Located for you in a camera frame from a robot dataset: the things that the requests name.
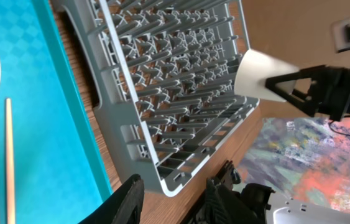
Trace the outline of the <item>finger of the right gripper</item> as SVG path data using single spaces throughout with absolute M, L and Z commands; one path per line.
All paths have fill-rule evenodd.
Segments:
M 298 72 L 268 78 L 265 87 L 308 116 L 314 117 L 325 99 L 326 72 L 325 65 L 304 68 Z M 295 88 L 295 83 L 306 78 L 315 84 L 311 83 L 307 93 L 303 93 Z

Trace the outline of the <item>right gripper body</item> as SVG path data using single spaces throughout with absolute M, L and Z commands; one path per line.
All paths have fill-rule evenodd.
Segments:
M 305 101 L 305 113 L 313 117 L 316 113 L 326 114 L 334 121 L 340 121 L 350 93 L 349 69 L 342 67 L 311 67 L 305 73 L 311 78 Z

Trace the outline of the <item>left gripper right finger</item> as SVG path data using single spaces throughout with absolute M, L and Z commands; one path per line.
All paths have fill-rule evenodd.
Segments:
M 209 179 L 202 201 L 191 210 L 190 223 L 266 223 L 266 210 L 267 187 L 247 184 L 236 192 L 219 179 Z

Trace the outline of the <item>white cup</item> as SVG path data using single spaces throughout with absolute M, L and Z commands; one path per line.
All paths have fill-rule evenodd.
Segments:
M 286 102 L 284 98 L 265 87 L 268 78 L 299 72 L 288 62 L 249 49 L 242 57 L 234 80 L 234 94 L 270 101 Z

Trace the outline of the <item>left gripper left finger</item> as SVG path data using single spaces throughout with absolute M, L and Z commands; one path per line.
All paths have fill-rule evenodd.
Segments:
M 81 224 L 139 224 L 144 203 L 144 181 L 133 174 Z

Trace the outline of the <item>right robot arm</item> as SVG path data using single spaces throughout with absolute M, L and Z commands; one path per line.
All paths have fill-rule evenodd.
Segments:
M 294 87 L 290 90 L 280 87 L 285 82 L 292 83 L 306 78 L 311 79 L 306 93 Z M 268 78 L 265 87 L 311 117 L 320 113 L 328 115 L 333 121 L 341 121 L 350 115 L 350 68 L 325 65 L 305 68 Z

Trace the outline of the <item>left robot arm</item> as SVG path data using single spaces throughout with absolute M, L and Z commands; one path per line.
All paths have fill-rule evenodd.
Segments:
M 350 223 L 350 213 L 287 198 L 273 188 L 247 184 L 241 192 L 232 186 L 241 176 L 231 161 L 226 161 L 206 188 L 183 223 Z M 139 223 L 144 202 L 144 181 L 134 174 L 123 183 L 83 223 Z

